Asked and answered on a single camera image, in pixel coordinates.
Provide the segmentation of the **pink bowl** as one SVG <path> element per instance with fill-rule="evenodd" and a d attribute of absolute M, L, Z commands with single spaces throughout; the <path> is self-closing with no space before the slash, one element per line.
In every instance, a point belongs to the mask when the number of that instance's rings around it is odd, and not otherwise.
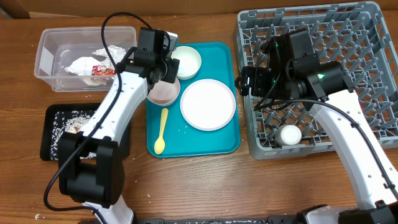
<path fill-rule="evenodd" d="M 147 99 L 156 105 L 168 106 L 177 99 L 179 93 L 180 82 L 177 78 L 173 83 L 159 81 L 149 91 Z"/>

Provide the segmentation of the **pale green bowl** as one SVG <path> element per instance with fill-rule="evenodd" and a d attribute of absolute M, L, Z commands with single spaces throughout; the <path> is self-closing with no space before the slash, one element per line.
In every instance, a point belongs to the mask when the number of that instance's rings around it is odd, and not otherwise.
<path fill-rule="evenodd" d="M 181 80 L 193 78 L 201 67 L 201 56 L 193 47 L 177 47 L 172 53 L 172 58 L 180 61 L 177 78 Z"/>

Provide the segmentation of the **white paper cup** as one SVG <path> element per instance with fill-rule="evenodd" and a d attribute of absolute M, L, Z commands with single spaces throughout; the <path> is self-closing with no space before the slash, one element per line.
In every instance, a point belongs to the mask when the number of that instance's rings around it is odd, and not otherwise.
<path fill-rule="evenodd" d="M 293 146 L 301 141 L 302 132 L 294 125 L 284 124 L 277 128 L 275 141 L 278 146 Z"/>

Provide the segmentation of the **red snack wrapper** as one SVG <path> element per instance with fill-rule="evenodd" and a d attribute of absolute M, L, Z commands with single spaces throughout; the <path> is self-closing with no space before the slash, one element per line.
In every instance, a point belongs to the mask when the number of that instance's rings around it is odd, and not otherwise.
<path fill-rule="evenodd" d="M 92 75 L 115 75 L 114 69 L 102 65 L 94 65 L 91 71 Z"/>

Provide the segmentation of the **white napkin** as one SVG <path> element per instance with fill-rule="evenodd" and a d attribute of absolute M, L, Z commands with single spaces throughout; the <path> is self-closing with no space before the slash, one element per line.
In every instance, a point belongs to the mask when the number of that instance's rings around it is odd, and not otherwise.
<path fill-rule="evenodd" d="M 95 50 L 91 54 L 92 57 L 76 59 L 69 67 L 65 68 L 65 71 L 78 76 L 89 76 L 89 78 L 83 78 L 83 81 L 89 86 L 105 85 L 114 75 L 92 75 L 92 68 L 94 65 L 102 65 L 114 69 L 114 65 L 105 48 Z"/>

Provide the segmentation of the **white rice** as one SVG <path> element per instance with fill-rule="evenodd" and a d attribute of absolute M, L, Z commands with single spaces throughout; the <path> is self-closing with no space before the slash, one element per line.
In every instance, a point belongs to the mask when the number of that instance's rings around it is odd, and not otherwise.
<path fill-rule="evenodd" d="M 58 140 L 63 133 L 76 134 L 92 117 L 95 110 L 59 111 L 55 113 L 50 140 L 50 160 L 58 159 Z"/>

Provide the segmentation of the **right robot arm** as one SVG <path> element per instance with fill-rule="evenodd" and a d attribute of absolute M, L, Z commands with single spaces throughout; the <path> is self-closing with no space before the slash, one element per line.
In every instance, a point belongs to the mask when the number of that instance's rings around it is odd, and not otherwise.
<path fill-rule="evenodd" d="M 275 36 L 261 47 L 265 67 L 245 66 L 235 87 L 258 96 L 255 110 L 302 103 L 321 125 L 348 173 L 357 206 L 325 204 L 298 212 L 295 223 L 397 223 L 397 170 L 368 125 L 353 81 L 340 62 L 321 63 L 307 29 Z"/>

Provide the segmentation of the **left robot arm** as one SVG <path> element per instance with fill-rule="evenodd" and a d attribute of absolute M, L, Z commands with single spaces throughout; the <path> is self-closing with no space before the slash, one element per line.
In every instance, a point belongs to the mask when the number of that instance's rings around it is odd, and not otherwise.
<path fill-rule="evenodd" d="M 100 223 L 134 223 L 121 193 L 124 168 L 121 140 L 134 111 L 159 81 L 173 83 L 179 61 L 171 54 L 178 35 L 141 28 L 138 44 L 115 64 L 113 85 L 90 120 L 58 140 L 60 192 L 91 210 Z"/>

